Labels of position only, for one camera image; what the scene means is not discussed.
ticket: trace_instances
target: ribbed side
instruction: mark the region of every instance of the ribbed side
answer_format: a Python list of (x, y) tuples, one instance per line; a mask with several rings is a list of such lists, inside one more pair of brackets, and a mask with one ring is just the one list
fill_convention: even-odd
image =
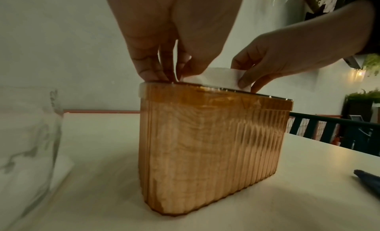
[(162, 214), (196, 210), (276, 172), (289, 111), (141, 100), (139, 173)]

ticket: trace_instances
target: container rim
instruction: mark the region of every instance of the container rim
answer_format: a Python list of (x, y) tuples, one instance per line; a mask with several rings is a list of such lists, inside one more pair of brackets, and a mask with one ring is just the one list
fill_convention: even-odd
[(212, 89), (214, 91), (237, 92), (237, 93), (243, 93), (243, 94), (247, 94), (247, 95), (256, 95), (256, 96), (267, 97), (267, 98), (275, 98), (275, 99), (284, 100), (284, 101), (293, 101), (293, 99), (289, 99), (289, 98), (276, 97), (276, 96), (264, 95), (264, 94), (258, 94), (258, 93), (251, 93), (251, 92), (245, 92), (245, 91), (242, 91), (242, 90), (235, 90), (235, 89), (229, 89), (229, 88), (221, 88), (221, 87), (216, 87), (216, 86), (200, 85), (200, 84), (194, 84), (194, 83), (189, 83), (189, 82), (151, 81), (151, 82), (146, 82), (146, 83), (195, 86), (195, 87), (200, 87), (200, 88), (210, 88), (210, 89)]

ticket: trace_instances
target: person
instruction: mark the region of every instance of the person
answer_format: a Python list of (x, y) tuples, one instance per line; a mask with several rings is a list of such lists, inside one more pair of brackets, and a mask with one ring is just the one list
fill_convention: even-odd
[[(108, 0), (145, 81), (201, 74), (222, 51), (242, 0)], [(275, 78), (380, 52), (378, 0), (353, 0), (332, 13), (260, 35), (232, 60), (239, 87), (257, 92)]]

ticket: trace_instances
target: orange container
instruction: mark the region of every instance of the orange container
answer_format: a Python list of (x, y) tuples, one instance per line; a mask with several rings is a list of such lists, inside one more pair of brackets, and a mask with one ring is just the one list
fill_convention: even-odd
[(193, 84), (140, 85), (145, 202), (182, 215), (276, 172), (293, 101)]

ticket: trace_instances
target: light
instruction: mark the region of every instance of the light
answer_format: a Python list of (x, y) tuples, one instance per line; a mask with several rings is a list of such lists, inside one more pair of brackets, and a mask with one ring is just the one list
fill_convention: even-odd
[(364, 80), (365, 70), (356, 70), (355, 81), (362, 82)]

